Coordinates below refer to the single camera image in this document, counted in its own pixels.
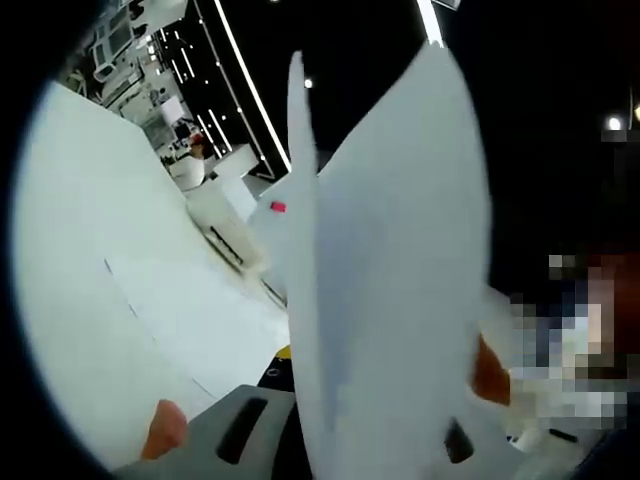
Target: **person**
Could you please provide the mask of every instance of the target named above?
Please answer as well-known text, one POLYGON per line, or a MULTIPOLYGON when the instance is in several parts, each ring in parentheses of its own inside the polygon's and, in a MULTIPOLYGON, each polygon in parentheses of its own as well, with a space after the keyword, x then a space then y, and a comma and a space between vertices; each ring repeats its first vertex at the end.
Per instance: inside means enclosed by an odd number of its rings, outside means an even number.
POLYGON ((191 155, 178 160, 169 167, 169 175, 183 192, 202 184, 205 177, 204 161, 211 156, 210 145, 202 135, 191 140, 191 155))

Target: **gray plastic part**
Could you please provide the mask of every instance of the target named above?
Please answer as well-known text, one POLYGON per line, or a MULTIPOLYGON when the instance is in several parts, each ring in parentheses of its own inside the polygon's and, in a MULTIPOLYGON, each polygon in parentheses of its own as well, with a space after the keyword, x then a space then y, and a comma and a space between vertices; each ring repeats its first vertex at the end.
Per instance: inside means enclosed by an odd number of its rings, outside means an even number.
POLYGON ((189 423, 184 446, 157 460, 140 460, 115 472, 123 480, 270 480, 280 437, 295 404, 290 392, 242 385, 189 423), (218 448, 251 399, 267 402, 237 464, 220 459, 218 448))

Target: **red marker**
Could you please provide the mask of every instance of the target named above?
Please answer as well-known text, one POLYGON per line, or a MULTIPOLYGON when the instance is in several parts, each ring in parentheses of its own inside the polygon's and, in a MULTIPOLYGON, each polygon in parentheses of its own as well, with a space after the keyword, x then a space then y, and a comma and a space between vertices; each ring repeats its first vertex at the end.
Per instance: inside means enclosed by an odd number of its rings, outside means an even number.
POLYGON ((274 212, 284 213, 287 211, 287 204, 282 202, 272 202, 271 210, 274 212))

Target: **led light strip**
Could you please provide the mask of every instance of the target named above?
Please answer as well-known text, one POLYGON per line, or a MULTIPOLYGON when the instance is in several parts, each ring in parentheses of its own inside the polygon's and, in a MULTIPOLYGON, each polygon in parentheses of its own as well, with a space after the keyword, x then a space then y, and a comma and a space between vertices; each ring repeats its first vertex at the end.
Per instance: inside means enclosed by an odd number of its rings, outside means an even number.
POLYGON ((182 75, 180 75, 180 70, 178 70, 178 66, 176 65, 175 60, 171 60, 171 63, 173 64, 173 68, 175 69, 176 73, 178 74, 178 80, 180 80, 180 83, 182 84, 182 75))
POLYGON ((218 119, 213 114, 211 109, 209 109, 209 115, 211 115, 211 119, 213 120, 213 123, 215 124, 216 128, 218 129, 218 133, 222 137, 222 140, 224 140, 224 144, 227 146, 227 148, 229 149, 230 152, 233 151, 233 149, 231 148, 231 145, 229 144, 229 140, 227 140, 227 136, 222 131, 222 128, 220 128, 220 124, 218 123, 218 119))
POLYGON ((247 70, 247 66, 244 63, 244 59, 240 54, 240 49, 238 48, 238 44, 236 43, 236 39, 234 38, 233 33, 231 32, 231 27, 229 26, 227 17, 224 14, 224 10, 222 10, 222 5, 220 4, 220 0, 214 0, 214 2, 216 4, 216 8, 218 9, 218 14, 220 15, 220 19, 222 20, 222 25, 224 26, 224 29, 227 32, 227 37, 229 38, 229 42, 231 43, 231 48, 233 49, 233 52, 236 55, 238 64, 240 65, 240 70, 242 70, 244 79, 247 81, 247 85, 249 86, 249 90, 251 90, 253 99, 255 100, 256 105, 258 106, 258 110, 262 115, 262 119, 264 120, 264 123, 267 125, 267 130, 269 130, 269 134, 271 135, 273 142, 276 144, 276 149, 278 150, 280 157, 282 157, 284 166, 287 168, 288 171, 291 171, 291 162, 289 161, 289 158, 287 157, 287 154, 284 151, 284 148, 282 148, 280 139, 278 138, 278 135, 276 134, 276 131, 273 128, 273 125, 271 124, 271 120, 269 119, 269 115, 267 115, 267 111, 265 110, 264 105, 262 104, 262 100, 260 100, 260 96, 258 95, 258 90, 256 90, 256 86, 253 84, 253 80, 251 80, 251 76, 249 75, 249 70, 247 70))
MULTIPOLYGON (((202 12, 200 11, 200 5, 198 5, 197 0, 193 2, 196 6, 196 10, 198 12, 198 16, 202 17, 202 12)), ((209 33, 209 29, 207 29, 207 26, 204 25, 204 22, 202 21, 202 18, 200 19, 200 24, 202 25, 202 27, 204 28, 204 34, 207 37, 207 41, 209 42, 209 47, 211 47, 211 51, 213 52, 213 56, 216 59, 216 63, 220 63, 220 57, 218 56, 218 51, 216 50, 215 45, 213 44, 213 40, 211 40, 211 34, 209 33)), ((217 65, 220 68, 220 73, 222 73, 222 78, 224 79, 225 84, 227 85, 227 88, 229 89, 229 93, 231 94, 231 98, 233 99, 233 102, 235 103, 237 108, 240 108, 240 102, 238 101, 238 97, 236 97, 236 93, 233 91, 233 87, 231 86, 231 82, 229 81, 229 77, 227 77, 227 72, 224 69, 224 66, 222 65, 217 65)), ((276 176, 273 173, 273 169, 271 168, 271 165, 269 164, 269 162, 267 161, 266 156, 264 155, 264 152, 262 151, 262 148, 260 147, 260 144, 258 143, 258 139, 256 138, 255 134, 253 133, 253 130, 251 128, 251 125, 249 125, 249 122, 247 121, 247 117, 244 115, 244 112, 242 112, 242 109, 240 109, 240 118, 242 118, 242 121, 244 122, 244 126, 247 127, 247 132, 249 132, 249 136, 251 137, 251 141, 253 142, 253 144, 256 147, 256 150, 258 150, 258 154, 260 155, 260 160, 262 160, 265 164, 265 166, 267 167, 267 170, 269 171, 268 175, 265 175, 263 173, 257 173, 256 175, 259 177, 265 177, 268 178, 270 180, 275 180, 276 176)))
POLYGON ((187 57, 187 52, 184 51, 184 48, 181 48, 180 51, 182 52, 182 56, 184 57, 184 61, 187 62, 187 67, 189 68, 189 73, 191 74, 191 77, 196 78, 196 74, 193 73, 193 68, 191 68, 191 62, 189 61, 189 58, 187 57))
POLYGON ((442 33, 440 32, 440 25, 438 24, 438 17, 436 17, 436 11, 433 9, 431 0, 418 0, 418 9, 422 16, 424 29, 427 31, 429 43, 432 45, 437 43, 441 47, 444 46, 442 33))
POLYGON ((196 116, 198 117, 198 121, 200 122, 200 125, 202 125, 202 129, 204 130, 204 133, 207 134, 207 138, 211 142, 211 145, 213 145, 213 149, 216 151, 216 155, 218 155, 218 158, 222 158, 222 154, 220 153, 220 150, 218 150, 218 147, 216 147, 216 144, 213 143, 213 138, 211 138, 211 134, 209 133, 209 130, 207 130, 207 126, 202 121, 202 118, 200 117, 200 115, 196 115, 196 116))

